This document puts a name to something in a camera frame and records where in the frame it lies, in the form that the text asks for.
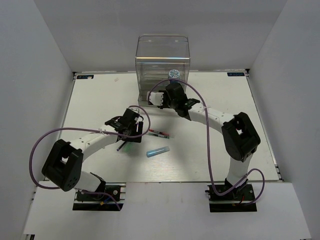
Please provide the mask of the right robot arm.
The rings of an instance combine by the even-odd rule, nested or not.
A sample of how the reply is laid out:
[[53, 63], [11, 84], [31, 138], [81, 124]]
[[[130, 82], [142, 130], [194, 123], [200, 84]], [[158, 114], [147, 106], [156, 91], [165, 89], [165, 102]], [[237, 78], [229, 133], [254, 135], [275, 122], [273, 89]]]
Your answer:
[[229, 170], [224, 181], [224, 191], [212, 191], [219, 197], [227, 195], [236, 200], [244, 193], [250, 174], [250, 161], [257, 151], [261, 139], [249, 116], [240, 112], [229, 114], [210, 108], [200, 96], [197, 99], [187, 97], [178, 81], [166, 86], [164, 91], [148, 92], [147, 100], [158, 108], [173, 109], [178, 116], [191, 122], [204, 124], [222, 134], [224, 147], [230, 156]]

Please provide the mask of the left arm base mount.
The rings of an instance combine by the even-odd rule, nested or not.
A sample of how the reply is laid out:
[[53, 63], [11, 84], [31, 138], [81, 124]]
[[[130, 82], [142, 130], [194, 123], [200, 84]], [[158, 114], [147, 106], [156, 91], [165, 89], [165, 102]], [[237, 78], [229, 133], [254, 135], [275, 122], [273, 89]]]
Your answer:
[[107, 183], [106, 194], [88, 194], [81, 190], [75, 192], [73, 211], [119, 212], [126, 198], [125, 183]]

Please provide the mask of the clear plastic drawer organizer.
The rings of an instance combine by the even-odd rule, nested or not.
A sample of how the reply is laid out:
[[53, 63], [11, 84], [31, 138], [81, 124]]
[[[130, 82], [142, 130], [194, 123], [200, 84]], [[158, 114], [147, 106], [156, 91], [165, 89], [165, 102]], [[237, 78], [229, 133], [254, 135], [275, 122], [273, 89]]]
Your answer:
[[143, 34], [139, 36], [135, 53], [135, 70], [138, 84], [138, 105], [148, 106], [147, 93], [164, 91], [170, 83], [168, 73], [180, 71], [181, 85], [185, 90], [190, 71], [189, 40], [179, 34]]

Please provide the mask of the blue highlighter marker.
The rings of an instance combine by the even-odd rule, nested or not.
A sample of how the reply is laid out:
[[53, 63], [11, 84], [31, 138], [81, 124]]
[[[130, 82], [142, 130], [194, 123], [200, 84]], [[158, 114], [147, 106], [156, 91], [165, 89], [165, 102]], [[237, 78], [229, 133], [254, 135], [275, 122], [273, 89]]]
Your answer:
[[147, 151], [146, 152], [146, 156], [148, 158], [150, 158], [150, 157], [154, 157], [154, 156], [157, 156], [157, 155], [169, 152], [169, 151], [170, 151], [169, 146], [164, 146], [164, 147], [160, 147], [160, 148], [157, 148], [157, 149], [153, 149], [153, 150]]

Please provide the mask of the blue cleaning gel jar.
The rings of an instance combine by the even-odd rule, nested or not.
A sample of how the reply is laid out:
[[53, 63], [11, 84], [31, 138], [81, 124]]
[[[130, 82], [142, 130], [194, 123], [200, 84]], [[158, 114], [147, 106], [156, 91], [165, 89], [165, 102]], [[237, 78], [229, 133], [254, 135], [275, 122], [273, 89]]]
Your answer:
[[168, 79], [170, 83], [175, 83], [177, 80], [181, 79], [181, 73], [177, 69], [171, 69], [168, 72]]

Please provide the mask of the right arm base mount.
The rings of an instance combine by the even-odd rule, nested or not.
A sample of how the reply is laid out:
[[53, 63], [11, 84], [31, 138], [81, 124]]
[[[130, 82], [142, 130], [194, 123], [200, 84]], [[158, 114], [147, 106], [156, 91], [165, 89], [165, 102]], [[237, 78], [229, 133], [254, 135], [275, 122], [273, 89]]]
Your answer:
[[216, 195], [212, 185], [208, 185], [205, 193], [208, 196], [209, 210], [211, 213], [257, 212], [256, 203], [249, 204], [256, 198], [251, 184], [243, 186], [238, 192], [233, 190], [223, 196]]

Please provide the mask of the green highlighter marker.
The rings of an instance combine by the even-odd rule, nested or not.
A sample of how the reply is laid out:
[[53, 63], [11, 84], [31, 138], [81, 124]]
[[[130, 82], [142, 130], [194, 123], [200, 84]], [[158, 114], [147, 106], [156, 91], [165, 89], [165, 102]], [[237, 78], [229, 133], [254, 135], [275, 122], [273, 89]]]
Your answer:
[[127, 142], [123, 147], [123, 151], [125, 153], [129, 152], [131, 150], [131, 148], [132, 148], [132, 144], [133, 144], [132, 142]]

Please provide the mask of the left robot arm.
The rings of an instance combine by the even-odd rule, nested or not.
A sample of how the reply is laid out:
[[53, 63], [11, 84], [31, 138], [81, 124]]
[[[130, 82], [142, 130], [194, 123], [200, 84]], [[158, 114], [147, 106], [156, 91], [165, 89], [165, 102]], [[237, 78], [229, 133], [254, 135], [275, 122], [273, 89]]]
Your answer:
[[139, 110], [127, 108], [122, 116], [106, 121], [96, 132], [71, 141], [57, 140], [41, 170], [42, 174], [64, 192], [87, 191], [94, 199], [105, 196], [106, 182], [92, 172], [82, 170], [83, 162], [97, 151], [119, 141], [142, 141], [143, 122]]

